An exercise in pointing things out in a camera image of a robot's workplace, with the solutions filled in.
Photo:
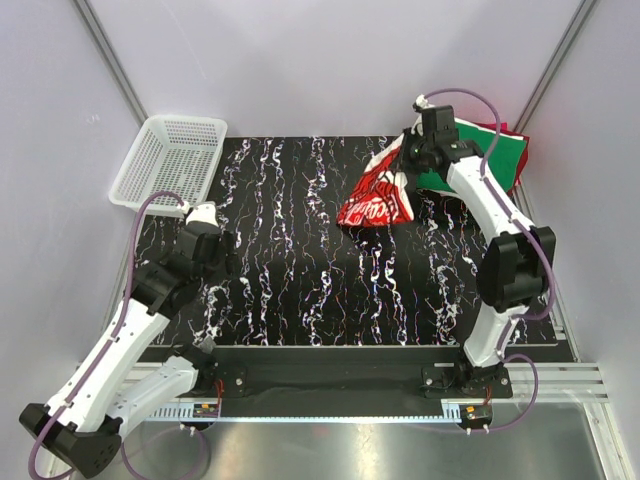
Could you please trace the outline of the white t shirt red print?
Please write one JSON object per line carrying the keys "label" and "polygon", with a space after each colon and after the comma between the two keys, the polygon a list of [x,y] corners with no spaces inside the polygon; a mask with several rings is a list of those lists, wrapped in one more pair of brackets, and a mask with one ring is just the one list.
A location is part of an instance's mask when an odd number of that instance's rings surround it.
{"label": "white t shirt red print", "polygon": [[407,175],[392,172],[392,160],[402,142],[398,137],[371,157],[352,193],[338,212],[338,226],[384,227],[414,220],[414,212],[406,192]]}

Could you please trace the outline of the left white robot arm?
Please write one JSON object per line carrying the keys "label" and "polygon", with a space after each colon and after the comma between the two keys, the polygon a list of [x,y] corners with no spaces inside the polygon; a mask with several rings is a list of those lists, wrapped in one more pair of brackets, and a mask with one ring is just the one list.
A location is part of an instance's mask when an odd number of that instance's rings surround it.
{"label": "left white robot arm", "polygon": [[108,328],[70,379],[45,403],[29,403],[20,424],[34,437],[29,474],[39,478],[41,449],[68,465],[63,478],[91,479],[105,470],[126,437],[154,411],[183,394],[217,389],[216,361],[208,347],[179,344],[153,373],[121,386],[140,356],[177,314],[215,279],[238,271],[235,236],[218,222],[217,206],[184,208],[184,224],[159,259],[132,267],[124,296]]}

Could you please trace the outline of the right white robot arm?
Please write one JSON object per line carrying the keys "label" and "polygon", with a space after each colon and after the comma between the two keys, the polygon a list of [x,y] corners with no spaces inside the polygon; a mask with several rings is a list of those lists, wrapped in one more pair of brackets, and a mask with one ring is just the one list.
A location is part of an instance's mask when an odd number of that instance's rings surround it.
{"label": "right white robot arm", "polygon": [[419,117],[403,131],[401,168],[437,173],[464,202],[487,243],[476,274],[478,317],[444,380],[445,388],[472,397],[498,378],[518,322],[534,300],[551,291],[556,236],[549,227],[535,226],[509,199],[486,153],[461,138],[452,107],[419,99],[414,109]]}

